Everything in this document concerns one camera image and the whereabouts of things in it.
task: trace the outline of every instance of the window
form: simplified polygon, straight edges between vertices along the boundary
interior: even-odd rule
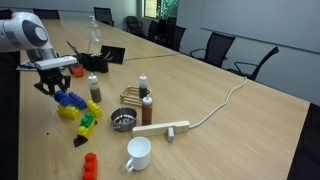
[[[177,17],[179,0],[144,0],[144,16],[156,19]]]

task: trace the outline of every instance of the cup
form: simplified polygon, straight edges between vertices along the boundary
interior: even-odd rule
[[[72,64],[71,65],[72,73],[75,77],[83,76],[83,65],[82,64]]]
[[[130,159],[126,164],[127,172],[142,170],[148,166],[151,155],[151,143],[147,138],[133,138],[129,142],[127,150],[130,155]]]

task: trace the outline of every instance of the floor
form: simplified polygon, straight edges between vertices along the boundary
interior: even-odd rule
[[[0,53],[0,179],[18,179],[20,52]]]
[[[0,179],[18,179],[20,53],[0,53]],[[289,180],[320,179],[320,107],[310,105]]]

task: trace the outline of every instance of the power cord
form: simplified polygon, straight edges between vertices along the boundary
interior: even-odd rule
[[[223,106],[225,106],[230,98],[230,95],[233,93],[234,90],[241,88],[242,86],[244,86],[247,83],[248,79],[247,77],[244,77],[244,82],[241,85],[238,85],[236,87],[234,87],[233,89],[231,89],[231,91],[229,92],[226,100],[224,101],[224,103],[222,103],[220,106],[218,106],[217,108],[215,108],[213,111],[211,111],[205,118],[203,118],[201,121],[199,121],[197,124],[189,126],[189,129],[193,129],[196,128],[198,126],[200,126],[202,123],[204,123],[212,114],[214,114],[216,111],[218,111],[220,108],[222,108]]]

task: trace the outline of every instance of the blue lego brick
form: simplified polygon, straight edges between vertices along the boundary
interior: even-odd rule
[[[87,109],[87,103],[80,96],[75,94],[74,92],[69,92],[69,97],[71,99],[71,103],[78,109],[84,110]]]
[[[55,100],[62,106],[69,106],[71,104],[71,99],[66,92],[59,90],[56,92],[54,97]]]

